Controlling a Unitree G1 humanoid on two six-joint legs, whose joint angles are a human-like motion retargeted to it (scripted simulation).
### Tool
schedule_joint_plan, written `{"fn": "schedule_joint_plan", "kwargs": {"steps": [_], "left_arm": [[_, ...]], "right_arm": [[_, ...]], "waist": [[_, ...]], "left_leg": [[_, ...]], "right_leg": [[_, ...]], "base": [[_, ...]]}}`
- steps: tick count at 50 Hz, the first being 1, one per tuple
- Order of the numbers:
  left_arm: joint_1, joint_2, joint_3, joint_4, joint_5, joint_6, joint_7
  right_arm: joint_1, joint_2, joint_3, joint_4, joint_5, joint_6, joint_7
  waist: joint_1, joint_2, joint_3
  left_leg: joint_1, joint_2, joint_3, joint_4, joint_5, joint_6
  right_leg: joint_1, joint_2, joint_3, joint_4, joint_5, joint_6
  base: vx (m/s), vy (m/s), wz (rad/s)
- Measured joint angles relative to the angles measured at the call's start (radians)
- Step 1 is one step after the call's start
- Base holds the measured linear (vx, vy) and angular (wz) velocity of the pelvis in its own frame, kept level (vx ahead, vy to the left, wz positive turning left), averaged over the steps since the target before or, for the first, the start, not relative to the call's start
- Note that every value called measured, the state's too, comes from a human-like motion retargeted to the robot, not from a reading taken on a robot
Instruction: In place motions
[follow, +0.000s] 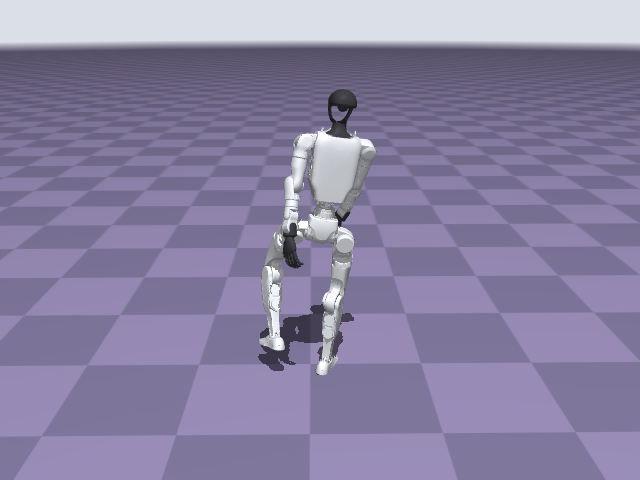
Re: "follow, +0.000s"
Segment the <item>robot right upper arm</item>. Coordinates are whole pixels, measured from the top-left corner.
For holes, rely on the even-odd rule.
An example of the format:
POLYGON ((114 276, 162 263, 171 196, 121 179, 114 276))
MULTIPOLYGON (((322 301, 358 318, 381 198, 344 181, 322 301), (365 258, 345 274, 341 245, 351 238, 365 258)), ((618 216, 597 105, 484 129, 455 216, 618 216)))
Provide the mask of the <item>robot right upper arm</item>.
POLYGON ((352 190, 359 190, 368 174, 372 161, 376 157, 376 149, 368 139, 360 139, 362 145, 361 156, 352 190))

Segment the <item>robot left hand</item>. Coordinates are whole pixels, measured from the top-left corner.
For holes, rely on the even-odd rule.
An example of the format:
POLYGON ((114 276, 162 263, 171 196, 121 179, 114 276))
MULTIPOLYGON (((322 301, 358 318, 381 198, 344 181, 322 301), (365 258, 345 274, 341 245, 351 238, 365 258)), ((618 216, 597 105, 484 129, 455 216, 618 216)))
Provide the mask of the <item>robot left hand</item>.
POLYGON ((301 267, 301 265, 304 265, 304 263, 301 263, 298 260, 296 253, 296 244, 294 241, 294 237, 297 236, 297 225, 295 223, 291 223, 290 232, 287 234, 283 232, 283 236, 286 237, 283 244, 283 255, 285 257, 286 264, 293 268, 301 267))

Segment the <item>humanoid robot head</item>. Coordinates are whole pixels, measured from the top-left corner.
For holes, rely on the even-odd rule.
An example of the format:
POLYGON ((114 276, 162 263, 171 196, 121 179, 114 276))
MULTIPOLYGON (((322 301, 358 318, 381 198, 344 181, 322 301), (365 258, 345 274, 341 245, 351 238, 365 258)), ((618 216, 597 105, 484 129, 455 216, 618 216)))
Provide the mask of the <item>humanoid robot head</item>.
POLYGON ((333 125, 331 130, 326 132, 326 134, 332 135, 333 137, 351 139, 349 137, 352 137, 352 136, 349 135, 349 133, 347 132, 346 124, 349 116, 353 111, 353 108, 356 108, 356 107, 357 107, 357 100, 355 95, 351 91, 345 90, 345 89, 334 91, 328 99, 328 114, 333 125), (345 112, 349 108, 348 113, 343 120, 341 121, 334 120, 331 113, 332 106, 338 106, 338 110, 341 112, 345 112))

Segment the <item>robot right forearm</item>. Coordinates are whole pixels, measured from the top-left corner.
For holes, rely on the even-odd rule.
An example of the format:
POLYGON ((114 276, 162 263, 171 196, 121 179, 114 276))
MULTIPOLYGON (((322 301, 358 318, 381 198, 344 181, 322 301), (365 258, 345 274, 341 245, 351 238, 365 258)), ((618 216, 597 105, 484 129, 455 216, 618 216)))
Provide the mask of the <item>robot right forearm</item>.
POLYGON ((350 193, 347 195, 345 201, 343 203, 339 203, 339 208, 337 210, 337 214, 341 218, 343 218, 343 216, 347 212, 351 213, 351 209, 353 208, 353 204, 354 204, 355 200, 358 198, 358 196, 360 195, 361 189, 362 189, 362 187, 359 190, 351 190, 350 193))

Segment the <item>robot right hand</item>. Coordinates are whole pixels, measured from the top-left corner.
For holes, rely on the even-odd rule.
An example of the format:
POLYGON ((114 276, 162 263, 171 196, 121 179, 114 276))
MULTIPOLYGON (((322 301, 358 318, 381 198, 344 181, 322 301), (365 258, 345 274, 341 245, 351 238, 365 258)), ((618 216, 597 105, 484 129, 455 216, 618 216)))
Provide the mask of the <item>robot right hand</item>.
MULTIPOLYGON (((338 210, 338 209, 337 209, 337 210, 338 210)), ((335 216, 336 216, 336 217, 337 217, 337 219, 338 219, 338 226, 341 226, 342 221, 344 222, 344 221, 347 219, 347 217, 349 216, 349 214, 350 214, 350 212, 347 212, 347 213, 343 216, 343 218, 341 218, 341 217, 337 214, 337 211, 335 212, 335 216)))

